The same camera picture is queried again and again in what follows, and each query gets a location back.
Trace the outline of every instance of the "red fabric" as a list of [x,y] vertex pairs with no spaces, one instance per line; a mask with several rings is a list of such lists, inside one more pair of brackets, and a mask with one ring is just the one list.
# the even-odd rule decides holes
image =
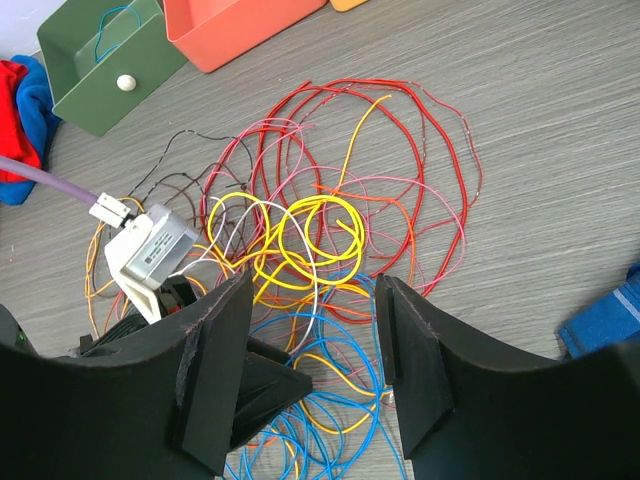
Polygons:
[[[28,73],[19,63],[0,60],[0,155],[41,168],[40,158],[22,129],[15,102],[20,81]],[[0,182],[14,183],[27,180],[15,173],[0,170]]]

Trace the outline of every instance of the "blue cloth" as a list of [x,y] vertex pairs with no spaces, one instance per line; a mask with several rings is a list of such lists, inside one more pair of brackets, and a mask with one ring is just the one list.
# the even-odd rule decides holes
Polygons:
[[623,340],[640,339],[640,263],[627,281],[584,312],[569,320],[558,335],[572,357]]
[[[16,105],[20,122],[29,142],[38,152],[42,168],[46,168],[47,151],[60,123],[53,114],[53,98],[49,89],[47,72],[40,63],[25,55],[16,55],[12,62],[29,69],[16,91]],[[0,202],[21,205],[27,199],[34,182],[0,183]]]

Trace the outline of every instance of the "electrical connector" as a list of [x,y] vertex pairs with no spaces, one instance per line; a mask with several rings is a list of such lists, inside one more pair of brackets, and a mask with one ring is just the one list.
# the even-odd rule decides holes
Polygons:
[[89,213],[101,222],[120,228],[129,219],[131,209],[117,198],[102,193],[89,209]]

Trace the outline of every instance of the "wood grain floor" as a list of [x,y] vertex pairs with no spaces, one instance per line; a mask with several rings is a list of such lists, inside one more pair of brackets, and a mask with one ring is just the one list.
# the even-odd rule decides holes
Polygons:
[[[634,0],[371,0],[342,15],[327,8],[211,75],[185,66],[103,138],[63,125],[52,171],[122,195],[177,130],[236,134],[307,79],[418,81],[465,113],[485,180],[464,261],[430,300],[503,341],[557,357],[558,324],[621,282],[640,256],[639,22]],[[408,104],[389,102],[416,121]],[[323,163],[340,164],[362,108],[341,100],[314,119],[308,139]],[[459,122],[439,115],[464,150]],[[185,139],[158,174],[199,172],[221,148]],[[358,173],[412,172],[382,116],[368,121],[356,150]],[[455,200],[441,153],[431,152],[429,182]],[[473,186],[468,152],[465,161]],[[403,228],[395,215],[387,222],[388,231]],[[20,208],[0,206],[0,302],[45,355],[65,353],[90,331],[83,275],[94,228],[81,204],[45,187]],[[451,234],[420,241],[429,274]],[[406,276],[406,265],[393,273]],[[108,303],[96,308],[104,318]],[[370,346],[369,332],[358,335]],[[385,413],[397,439],[393,417]],[[275,478],[282,452],[272,453],[259,478]],[[347,478],[399,478],[381,435]]]

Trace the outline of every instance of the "drawer knob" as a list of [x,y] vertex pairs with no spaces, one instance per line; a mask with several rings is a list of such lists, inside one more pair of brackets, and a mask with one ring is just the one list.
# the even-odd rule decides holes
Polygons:
[[130,92],[136,88],[138,82],[131,75],[120,75],[116,81],[118,88],[123,92]]

